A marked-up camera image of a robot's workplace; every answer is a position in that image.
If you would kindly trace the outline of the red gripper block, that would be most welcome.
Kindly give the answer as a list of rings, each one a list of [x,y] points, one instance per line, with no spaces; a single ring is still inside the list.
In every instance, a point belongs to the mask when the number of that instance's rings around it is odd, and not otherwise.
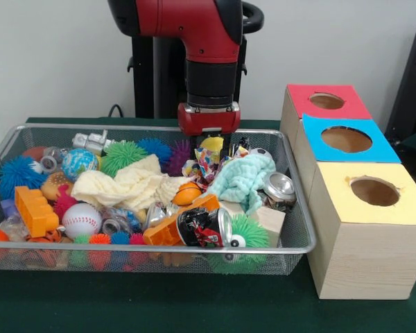
[[[215,113],[191,113],[178,110],[177,119],[181,131],[190,137],[191,159],[196,159],[198,136],[203,132],[221,132],[223,136],[223,157],[229,156],[231,138],[237,130],[241,120],[240,111],[215,112]]]

